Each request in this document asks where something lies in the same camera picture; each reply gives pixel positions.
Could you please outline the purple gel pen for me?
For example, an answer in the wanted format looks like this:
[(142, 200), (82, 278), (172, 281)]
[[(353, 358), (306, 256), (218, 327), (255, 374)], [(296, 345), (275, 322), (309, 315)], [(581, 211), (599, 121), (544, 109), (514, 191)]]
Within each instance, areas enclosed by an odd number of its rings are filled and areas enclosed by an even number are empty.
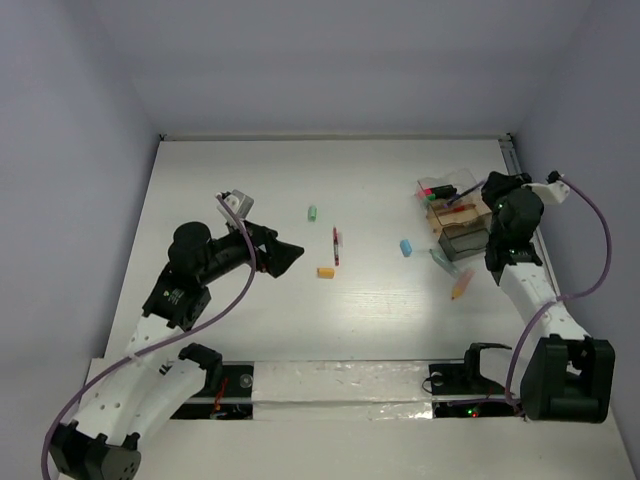
[(448, 199), (447, 202), (444, 204), (445, 208), (451, 207), (455, 202), (475, 192), (476, 190), (480, 189), (484, 184), (485, 184), (485, 181), (480, 181), (477, 184), (473, 185), (472, 187), (464, 190), (463, 192), (456, 193), (454, 196)]

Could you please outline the red pen with clip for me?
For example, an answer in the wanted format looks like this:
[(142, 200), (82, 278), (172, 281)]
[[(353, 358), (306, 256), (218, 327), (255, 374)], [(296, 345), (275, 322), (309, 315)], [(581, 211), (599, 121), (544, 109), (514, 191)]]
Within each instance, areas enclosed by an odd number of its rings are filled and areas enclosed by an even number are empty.
[(340, 256), (339, 256), (340, 241), (339, 241), (339, 232), (335, 226), (332, 228), (332, 245), (333, 245), (334, 266), (338, 267), (340, 265)]

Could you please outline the pink orange highlighter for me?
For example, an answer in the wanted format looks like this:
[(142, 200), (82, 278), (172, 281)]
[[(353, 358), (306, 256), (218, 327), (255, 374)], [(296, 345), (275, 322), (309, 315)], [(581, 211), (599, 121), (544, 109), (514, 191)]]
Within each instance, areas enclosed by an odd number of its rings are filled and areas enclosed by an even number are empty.
[(465, 293), (469, 283), (474, 277), (474, 274), (475, 274), (475, 270), (471, 268), (468, 268), (459, 273), (452, 287), (452, 291), (451, 291), (452, 300), (456, 300), (460, 298)]

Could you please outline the red gel pen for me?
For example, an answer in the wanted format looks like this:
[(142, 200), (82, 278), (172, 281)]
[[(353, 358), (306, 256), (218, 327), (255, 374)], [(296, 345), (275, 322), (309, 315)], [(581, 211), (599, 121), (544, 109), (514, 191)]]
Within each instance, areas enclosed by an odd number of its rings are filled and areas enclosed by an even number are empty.
[(458, 212), (463, 212), (463, 211), (467, 211), (467, 210), (473, 210), (476, 208), (475, 204), (465, 204), (465, 205), (459, 205), (456, 207), (452, 207), (448, 213), (458, 213)]

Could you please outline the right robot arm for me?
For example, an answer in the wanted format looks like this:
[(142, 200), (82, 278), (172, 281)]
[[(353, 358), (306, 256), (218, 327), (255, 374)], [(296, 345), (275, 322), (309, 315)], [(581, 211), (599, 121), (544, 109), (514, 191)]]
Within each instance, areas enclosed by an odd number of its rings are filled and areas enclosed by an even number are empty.
[[(548, 205), (579, 196), (595, 213), (605, 237), (602, 273), (589, 288), (559, 294), (547, 279), (532, 238)], [(535, 183), (525, 173), (492, 172), (481, 188), (491, 211), (485, 265), (511, 300), (525, 327), (507, 369), (504, 401), (531, 420), (600, 424), (608, 416), (615, 351), (572, 317), (567, 302), (595, 293), (612, 261), (607, 220), (581, 189), (557, 171)]]

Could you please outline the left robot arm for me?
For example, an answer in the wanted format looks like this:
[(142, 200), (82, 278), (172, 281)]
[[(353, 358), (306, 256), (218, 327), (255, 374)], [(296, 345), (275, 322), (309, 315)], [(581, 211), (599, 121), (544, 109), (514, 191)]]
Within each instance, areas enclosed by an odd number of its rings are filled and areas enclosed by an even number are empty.
[(187, 340), (208, 326), (198, 319), (211, 300), (209, 284), (242, 265), (277, 278), (304, 253), (268, 227), (227, 228), (218, 239), (201, 222), (176, 229), (123, 358), (86, 384), (95, 393), (83, 408), (69, 421), (56, 417), (47, 431), (43, 478), (51, 466), (72, 479), (134, 478), (146, 441), (188, 398), (221, 388), (221, 354)]

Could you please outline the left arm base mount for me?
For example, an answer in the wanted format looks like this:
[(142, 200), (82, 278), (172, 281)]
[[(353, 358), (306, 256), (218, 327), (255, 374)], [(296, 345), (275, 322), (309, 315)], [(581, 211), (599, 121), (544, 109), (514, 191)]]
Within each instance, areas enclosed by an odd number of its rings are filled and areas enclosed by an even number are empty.
[(172, 420), (251, 420), (253, 363), (225, 363), (217, 386), (206, 384), (171, 416)]

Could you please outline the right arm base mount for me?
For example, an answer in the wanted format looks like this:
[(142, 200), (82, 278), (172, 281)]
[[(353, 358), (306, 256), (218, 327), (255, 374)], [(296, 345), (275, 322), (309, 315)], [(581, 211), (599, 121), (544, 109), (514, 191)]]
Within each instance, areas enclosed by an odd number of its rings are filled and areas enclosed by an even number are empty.
[(421, 389), (431, 396), (436, 419), (524, 417), (520, 403), (512, 406), (506, 401), (504, 386), (481, 373), (481, 354), (491, 349), (500, 352), (512, 350), (501, 343), (474, 342), (461, 360), (438, 361), (428, 365)]

